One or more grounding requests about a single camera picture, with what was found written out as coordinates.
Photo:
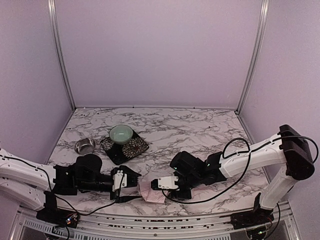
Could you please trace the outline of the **pink and black umbrella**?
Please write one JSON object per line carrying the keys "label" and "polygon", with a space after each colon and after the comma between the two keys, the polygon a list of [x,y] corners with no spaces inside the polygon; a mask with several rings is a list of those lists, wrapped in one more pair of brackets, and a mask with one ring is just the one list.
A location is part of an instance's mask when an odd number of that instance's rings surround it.
{"label": "pink and black umbrella", "polygon": [[144,201],[154,204],[164,204],[167,199],[161,190],[153,190],[149,181],[143,181],[138,184],[140,195]]}

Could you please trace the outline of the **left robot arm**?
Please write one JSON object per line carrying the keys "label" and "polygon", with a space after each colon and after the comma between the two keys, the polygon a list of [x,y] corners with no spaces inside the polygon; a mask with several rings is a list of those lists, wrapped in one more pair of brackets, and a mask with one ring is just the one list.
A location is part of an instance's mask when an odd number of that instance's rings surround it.
{"label": "left robot arm", "polygon": [[121,197],[120,194],[123,188],[138,186],[140,173],[120,165],[106,175],[101,168],[101,158],[92,153],[77,157],[71,165],[61,166],[35,163],[0,150],[0,177],[13,180],[16,186],[31,185],[61,196],[105,192],[110,194],[111,200],[120,203],[134,199],[134,196]]}

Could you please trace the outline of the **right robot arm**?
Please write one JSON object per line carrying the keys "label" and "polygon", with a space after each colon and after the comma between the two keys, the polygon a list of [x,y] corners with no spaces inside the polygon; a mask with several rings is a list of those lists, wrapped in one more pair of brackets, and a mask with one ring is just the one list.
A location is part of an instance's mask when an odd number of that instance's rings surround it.
{"label": "right robot arm", "polygon": [[199,185],[224,182],[236,175],[242,179],[247,171],[269,165],[280,165],[268,187],[255,197],[254,211],[272,212],[278,201],[299,181],[310,178],[315,172],[309,142],[312,139],[300,135],[290,125],[280,126],[279,132],[270,138],[227,153],[213,153],[202,161],[186,151],[179,152],[170,167],[178,175],[177,186],[168,199],[190,204],[191,189]]}

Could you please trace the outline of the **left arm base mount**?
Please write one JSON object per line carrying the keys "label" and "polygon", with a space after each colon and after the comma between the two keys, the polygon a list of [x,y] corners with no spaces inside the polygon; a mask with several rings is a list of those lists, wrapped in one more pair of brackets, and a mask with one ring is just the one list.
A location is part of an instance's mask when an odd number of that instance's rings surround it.
{"label": "left arm base mount", "polygon": [[60,227],[75,229],[78,226],[80,215],[75,211],[45,207],[36,213],[36,218]]}

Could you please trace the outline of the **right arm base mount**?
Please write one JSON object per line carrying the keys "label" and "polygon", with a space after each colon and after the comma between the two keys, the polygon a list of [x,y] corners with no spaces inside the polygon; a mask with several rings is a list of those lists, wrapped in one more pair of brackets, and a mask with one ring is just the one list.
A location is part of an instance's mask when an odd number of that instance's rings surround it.
{"label": "right arm base mount", "polygon": [[235,230],[271,223],[273,220],[273,210],[265,210],[262,208],[233,213],[230,215],[230,223]]}

